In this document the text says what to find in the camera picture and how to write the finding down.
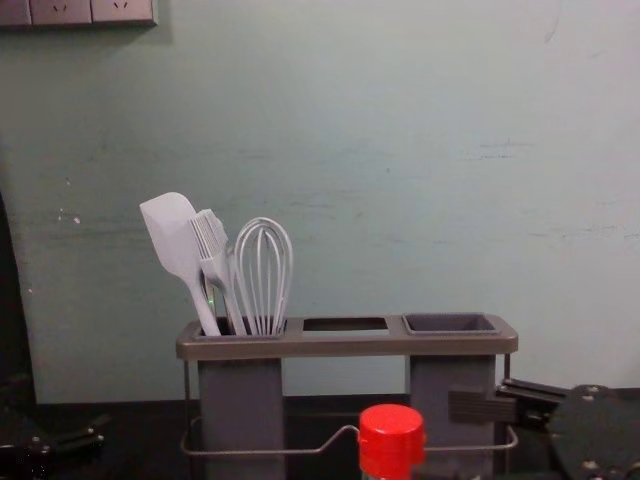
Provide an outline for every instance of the whisk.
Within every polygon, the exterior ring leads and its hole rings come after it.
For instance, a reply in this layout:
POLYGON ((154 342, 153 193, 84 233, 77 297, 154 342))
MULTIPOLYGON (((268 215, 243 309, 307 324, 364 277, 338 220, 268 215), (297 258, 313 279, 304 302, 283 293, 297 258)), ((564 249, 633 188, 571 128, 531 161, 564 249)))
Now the whisk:
POLYGON ((240 230, 234 253, 236 280, 251 333, 280 333, 293 271, 289 235, 270 218, 254 218, 240 230))

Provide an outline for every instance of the utensil caddy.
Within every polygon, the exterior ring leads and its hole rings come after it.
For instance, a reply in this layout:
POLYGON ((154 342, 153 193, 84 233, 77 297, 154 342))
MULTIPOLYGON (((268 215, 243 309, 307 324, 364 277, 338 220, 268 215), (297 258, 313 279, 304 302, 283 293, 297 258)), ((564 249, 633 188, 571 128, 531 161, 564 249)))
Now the utensil caddy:
MULTIPOLYGON (((460 474, 491 475, 500 447, 490 447, 495 425, 486 419, 508 411, 508 400, 493 396, 496 356, 505 356, 508 377, 509 355, 517 347, 515 330, 481 313, 289 318, 276 337, 205 337, 193 322, 178 337, 176 351, 185 362, 187 399, 189 362, 198 365, 205 451, 191 450, 190 431, 183 451, 205 458, 207 480, 285 480, 286 454, 320 453, 335 436, 315 450, 285 446, 281 360, 403 355, 411 406, 424 416, 429 449, 442 453, 427 453, 429 472, 453 462, 460 474), (480 447, 462 453, 469 448, 455 448, 461 445, 480 447)), ((355 430, 340 432, 349 428, 355 430)))

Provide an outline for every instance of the painted wall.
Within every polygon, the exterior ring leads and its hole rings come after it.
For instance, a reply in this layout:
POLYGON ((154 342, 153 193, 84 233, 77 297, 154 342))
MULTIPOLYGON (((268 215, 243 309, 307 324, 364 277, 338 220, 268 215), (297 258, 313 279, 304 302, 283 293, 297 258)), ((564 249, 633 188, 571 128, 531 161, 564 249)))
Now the painted wall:
MULTIPOLYGON (((146 32, 0 37, 40 401, 180 397, 194 311, 138 211, 169 190, 231 232, 287 227, 292 314, 487 311, 520 333, 518 377, 638 385, 637 2, 160 9, 146 32)), ((353 363, 288 364, 287 391, 402 388, 399 359, 353 363)))

